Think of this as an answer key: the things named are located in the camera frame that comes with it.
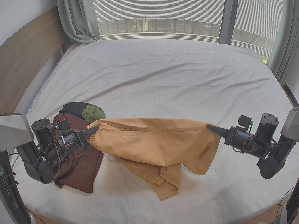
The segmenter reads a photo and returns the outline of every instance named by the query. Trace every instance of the bed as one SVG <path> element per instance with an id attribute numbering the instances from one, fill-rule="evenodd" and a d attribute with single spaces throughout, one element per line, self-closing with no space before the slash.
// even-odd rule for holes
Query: bed
<path id="1" fill-rule="evenodd" d="M 254 51 L 172 39 L 71 45 L 35 97 L 29 124 L 53 120 L 69 101 L 98 105 L 109 119 L 186 118 L 229 128 L 246 115 L 254 131 L 261 115 L 271 113 L 280 121 L 275 140 L 292 108 Z M 60 223 L 241 223 L 279 203 L 295 185 L 298 153 L 296 146 L 284 168 L 266 180 L 258 159 L 233 152 L 221 139 L 206 175 L 182 167 L 178 194 L 164 201 L 113 157 L 104 156 L 91 194 L 37 182 L 16 157 L 12 166 L 25 205 Z"/>

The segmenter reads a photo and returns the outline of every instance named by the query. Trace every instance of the glass pane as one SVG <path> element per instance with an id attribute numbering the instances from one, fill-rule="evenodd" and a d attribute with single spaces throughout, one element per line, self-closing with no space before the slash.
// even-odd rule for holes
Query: glass pane
<path id="1" fill-rule="evenodd" d="M 220 32 L 220 25 L 212 24 L 211 35 L 219 37 L 219 32 Z"/>
<path id="2" fill-rule="evenodd" d="M 110 34 L 117 33 L 117 23 L 116 23 L 116 21 L 109 21 L 108 25 L 109 25 Z"/>
<path id="3" fill-rule="evenodd" d="M 149 32 L 155 32 L 156 31 L 156 19 L 148 19 Z"/>
<path id="4" fill-rule="evenodd" d="M 241 30 L 235 28 L 234 29 L 234 34 L 233 34 L 233 40 L 239 41 L 241 37 Z"/>
<path id="5" fill-rule="evenodd" d="M 118 20 L 117 21 L 117 28 L 118 28 L 118 33 L 127 32 L 126 21 L 125 20 Z"/>
<path id="6" fill-rule="evenodd" d="M 247 42 L 247 43 L 251 43 L 252 36 L 253 36 L 253 33 L 248 32 L 248 33 L 247 33 L 247 37 L 246 37 L 246 41 L 245 41 L 245 42 Z"/>
<path id="7" fill-rule="evenodd" d="M 245 42 L 260 56 L 269 56 L 282 18 L 283 0 L 239 0 L 235 28 L 247 32 Z M 239 41 L 244 41 L 243 32 Z"/>
<path id="8" fill-rule="evenodd" d="M 185 30 L 185 21 L 184 20 L 177 20 L 176 21 L 176 32 L 184 33 Z"/>
<path id="9" fill-rule="evenodd" d="M 203 27 L 204 27 L 203 22 L 196 21 L 195 28 L 194 28 L 194 34 L 202 35 Z"/>
<path id="10" fill-rule="evenodd" d="M 166 19 L 166 32 L 174 32 L 174 20 Z"/>
<path id="11" fill-rule="evenodd" d="M 136 19 L 137 32 L 143 32 L 143 19 Z"/>
<path id="12" fill-rule="evenodd" d="M 137 32 L 136 20 L 127 20 L 127 31 L 128 32 Z"/>
<path id="13" fill-rule="evenodd" d="M 211 33 L 211 24 L 210 23 L 204 23 L 202 34 L 203 35 L 210 35 Z"/>
<path id="14" fill-rule="evenodd" d="M 246 41 L 247 33 L 248 32 L 246 32 L 246 31 L 242 31 L 241 32 L 241 36 L 240 36 L 240 41 L 241 42 L 245 42 Z"/>
<path id="15" fill-rule="evenodd" d="M 102 35 L 109 34 L 108 22 L 100 22 L 100 27 Z"/>
<path id="16" fill-rule="evenodd" d="M 251 44 L 256 45 L 256 41 L 257 41 L 257 35 L 253 34 Z"/>
<path id="17" fill-rule="evenodd" d="M 157 19 L 157 32 L 165 32 L 165 19 Z"/>
<path id="18" fill-rule="evenodd" d="M 259 47 L 262 47 L 263 45 L 264 45 L 264 41 L 265 41 L 265 38 L 263 37 L 263 36 L 261 36 L 261 35 L 259 35 L 258 37 L 257 37 L 257 45 L 259 46 Z"/>
<path id="19" fill-rule="evenodd" d="M 193 21 L 185 21 L 185 33 L 193 33 Z"/>

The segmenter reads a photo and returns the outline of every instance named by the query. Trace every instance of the wood panel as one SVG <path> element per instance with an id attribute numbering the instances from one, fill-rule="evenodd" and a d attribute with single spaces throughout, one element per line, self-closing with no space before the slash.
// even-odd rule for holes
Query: wood panel
<path id="1" fill-rule="evenodd" d="M 54 7 L 0 46 L 0 114 L 15 110 L 30 82 L 66 40 Z"/>

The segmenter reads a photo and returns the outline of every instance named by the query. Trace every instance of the clothing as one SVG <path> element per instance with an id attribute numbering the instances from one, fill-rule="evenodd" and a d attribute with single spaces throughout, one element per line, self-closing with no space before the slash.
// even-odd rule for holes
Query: clothing
<path id="1" fill-rule="evenodd" d="M 104 111 L 95 105 L 87 105 L 83 110 L 82 116 L 83 119 L 89 124 L 98 119 L 106 119 Z"/>
<path id="2" fill-rule="evenodd" d="M 59 111 L 59 114 L 73 114 L 81 119 L 83 119 L 83 110 L 86 108 L 88 103 L 84 102 L 69 102 L 66 105 L 62 106 L 62 110 Z"/>
<path id="3" fill-rule="evenodd" d="M 58 114 L 54 117 L 52 125 L 56 125 L 59 121 L 68 119 L 71 128 L 74 130 L 84 130 L 88 123 L 73 114 Z M 73 156 L 82 153 L 81 149 L 72 152 Z M 66 160 L 61 163 L 61 170 L 58 177 L 54 180 L 56 186 L 62 188 L 63 185 L 79 189 L 82 192 L 91 193 L 93 181 L 99 171 L 103 153 L 89 145 L 82 156 Z"/>
<path id="4" fill-rule="evenodd" d="M 188 119 L 125 118 L 96 120 L 99 130 L 88 142 L 115 155 L 131 172 L 148 180 L 161 200 L 178 192 L 181 164 L 204 175 L 220 136 L 204 122 Z"/>

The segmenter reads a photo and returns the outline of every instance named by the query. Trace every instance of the green grass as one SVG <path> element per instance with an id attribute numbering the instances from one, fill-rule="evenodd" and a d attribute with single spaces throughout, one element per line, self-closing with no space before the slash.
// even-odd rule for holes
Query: green grass
<path id="1" fill-rule="evenodd" d="M 265 63 L 265 64 L 267 64 L 267 61 L 268 61 L 268 57 L 266 57 L 266 56 L 260 56 L 259 55 L 259 57 L 260 57 L 260 59 Z"/>

